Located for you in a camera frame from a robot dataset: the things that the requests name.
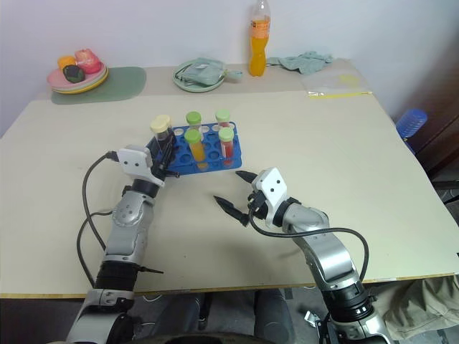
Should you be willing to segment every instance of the orange juice bottle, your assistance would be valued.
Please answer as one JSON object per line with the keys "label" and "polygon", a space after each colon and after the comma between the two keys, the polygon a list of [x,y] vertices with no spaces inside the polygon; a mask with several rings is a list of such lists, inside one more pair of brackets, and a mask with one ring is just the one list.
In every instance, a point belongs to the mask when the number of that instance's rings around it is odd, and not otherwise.
{"label": "orange juice bottle", "polygon": [[250,46],[252,58],[249,63],[249,73],[261,77],[265,72],[265,47],[270,36],[270,7],[266,0],[257,0],[252,13],[252,28],[250,30]]}

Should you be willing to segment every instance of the test tube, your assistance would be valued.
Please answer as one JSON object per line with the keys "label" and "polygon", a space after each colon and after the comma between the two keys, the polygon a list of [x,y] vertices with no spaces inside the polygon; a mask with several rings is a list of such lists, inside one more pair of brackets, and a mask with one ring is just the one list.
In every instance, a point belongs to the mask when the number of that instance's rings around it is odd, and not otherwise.
{"label": "test tube", "polygon": [[[204,152],[204,146],[201,142],[201,134],[196,129],[188,129],[185,133],[185,140],[189,145],[191,154],[195,161],[203,161],[206,159],[206,153]],[[207,170],[209,167],[208,163],[198,163],[198,168],[201,171]]]}
{"label": "test tube", "polygon": [[235,132],[229,127],[221,128],[218,131],[218,137],[220,139],[220,146],[222,147],[222,155],[225,158],[223,164],[231,166],[233,164],[231,158],[234,155],[233,139],[235,138]]}
{"label": "test tube", "polygon": [[173,135],[171,118],[168,115],[159,115],[151,122],[150,129],[155,133],[161,150],[167,144],[169,135]]}
{"label": "test tube", "polygon": [[230,126],[230,112],[225,109],[218,110],[215,113],[219,129]]}
{"label": "test tube", "polygon": [[204,134],[201,128],[201,114],[197,111],[191,111],[186,114],[186,121],[189,124],[190,129],[196,129],[201,133],[201,141],[204,140]]}

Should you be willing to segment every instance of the white table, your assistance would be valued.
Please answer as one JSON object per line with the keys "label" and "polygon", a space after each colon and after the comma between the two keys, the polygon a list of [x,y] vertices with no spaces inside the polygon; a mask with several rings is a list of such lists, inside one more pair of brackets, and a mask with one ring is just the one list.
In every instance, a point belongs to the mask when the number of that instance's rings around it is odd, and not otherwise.
{"label": "white table", "polygon": [[[366,237],[367,282],[458,271],[458,227],[374,96],[310,99],[296,73],[277,68],[201,95],[176,89],[170,75],[170,68],[148,69],[143,93],[122,102],[54,105],[44,94],[6,132],[1,139],[2,297],[82,297],[89,284],[75,240],[84,219],[81,182],[88,166],[108,150],[145,145],[155,115],[168,114],[183,125],[185,114],[198,110],[209,123],[220,108],[230,110],[237,124],[243,169],[277,166],[291,196],[325,211],[331,226]],[[291,240],[243,228],[215,203],[212,195],[246,209],[251,188],[234,172],[166,180],[144,260],[165,274],[140,273],[136,291],[313,283]],[[129,183],[120,166],[102,163],[88,184],[90,209],[112,208]],[[106,239],[110,219],[95,223]],[[338,236],[360,268],[360,242]],[[89,228],[82,245],[96,274],[103,253]]]}

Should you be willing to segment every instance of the towel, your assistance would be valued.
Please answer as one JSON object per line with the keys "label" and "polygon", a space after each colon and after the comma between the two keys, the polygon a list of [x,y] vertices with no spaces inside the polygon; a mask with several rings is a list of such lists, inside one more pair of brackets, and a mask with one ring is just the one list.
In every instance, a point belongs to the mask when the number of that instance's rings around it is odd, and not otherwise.
{"label": "towel", "polygon": [[309,75],[322,70],[333,61],[329,54],[320,55],[317,52],[305,52],[297,57],[270,57],[268,66],[282,66],[287,70],[298,70],[301,74]]}

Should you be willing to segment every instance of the stack of plates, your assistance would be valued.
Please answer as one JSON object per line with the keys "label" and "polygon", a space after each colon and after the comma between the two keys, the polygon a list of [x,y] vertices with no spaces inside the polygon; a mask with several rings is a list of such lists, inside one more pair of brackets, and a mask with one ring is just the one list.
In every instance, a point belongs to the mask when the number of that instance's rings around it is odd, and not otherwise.
{"label": "stack of plates", "polygon": [[108,68],[102,64],[102,69],[97,73],[86,74],[82,82],[75,84],[65,79],[62,70],[53,70],[47,78],[48,83],[51,85],[53,91],[62,93],[63,95],[76,95],[83,93],[93,88],[96,88],[108,77]]}

